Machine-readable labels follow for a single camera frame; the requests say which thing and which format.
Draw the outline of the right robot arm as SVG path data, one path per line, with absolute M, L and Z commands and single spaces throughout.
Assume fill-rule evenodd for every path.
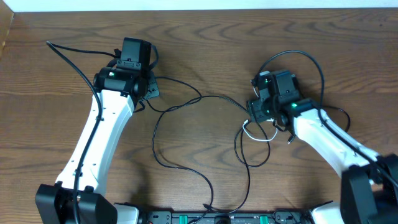
M 272 122 L 314 148 L 341 179 L 339 202 L 310 211 L 312 223 L 397 223 L 397 155 L 382 156 L 336 125 L 310 98 L 303 98 L 288 70 L 261 72 L 252 80 L 251 119 Z

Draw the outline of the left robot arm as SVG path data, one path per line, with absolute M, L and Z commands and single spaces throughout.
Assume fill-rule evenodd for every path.
M 155 45 L 126 37 L 121 50 L 91 82 L 90 113 L 76 148 L 53 185 L 42 184 L 35 204 L 43 223 L 142 223 L 138 208 L 110 203 L 106 183 L 121 133 L 136 106 L 159 95 L 150 59 Z

